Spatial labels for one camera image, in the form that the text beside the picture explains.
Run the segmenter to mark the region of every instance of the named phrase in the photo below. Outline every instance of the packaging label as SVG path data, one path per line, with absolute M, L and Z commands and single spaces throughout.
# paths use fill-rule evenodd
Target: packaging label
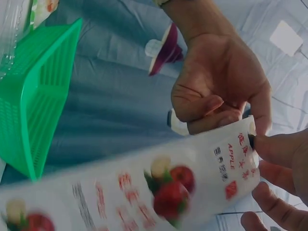
M 44 231 L 172 231 L 204 224 L 260 181 L 248 138 L 253 121 L 0 192 L 2 223 L 10 231 L 31 224 Z M 55 213 L 59 201 L 63 208 Z M 63 229 L 64 222 L 70 226 Z

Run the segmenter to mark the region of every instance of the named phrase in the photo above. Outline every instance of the white card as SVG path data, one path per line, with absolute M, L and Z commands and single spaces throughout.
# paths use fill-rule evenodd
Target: white card
M 291 57 L 304 43 L 303 39 L 285 21 L 278 24 L 269 40 Z

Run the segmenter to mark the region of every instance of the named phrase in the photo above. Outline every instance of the basket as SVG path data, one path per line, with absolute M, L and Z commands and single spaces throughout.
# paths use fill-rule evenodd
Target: basket
M 0 158 L 41 178 L 69 90 L 82 21 L 40 27 L 17 44 L 0 82 Z

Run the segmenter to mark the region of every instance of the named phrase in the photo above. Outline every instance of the plastic pouch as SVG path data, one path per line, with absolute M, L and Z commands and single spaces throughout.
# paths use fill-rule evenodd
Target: plastic pouch
M 59 0 L 33 0 L 30 16 L 30 30 L 35 30 L 41 25 L 56 9 Z
M 13 65 L 22 6 L 22 0 L 0 1 L 0 80 Z
M 7 189 L 0 192 L 0 211 L 18 203 L 26 213 L 42 212 L 60 231 L 198 230 L 260 182 L 258 155 L 250 145 L 249 133 L 254 132 L 249 117 Z

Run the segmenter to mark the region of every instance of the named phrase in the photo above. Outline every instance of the wrist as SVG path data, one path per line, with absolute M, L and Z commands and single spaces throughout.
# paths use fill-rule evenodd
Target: wrist
M 170 0 L 162 7 L 181 31 L 186 43 L 201 34 L 237 33 L 212 0 Z

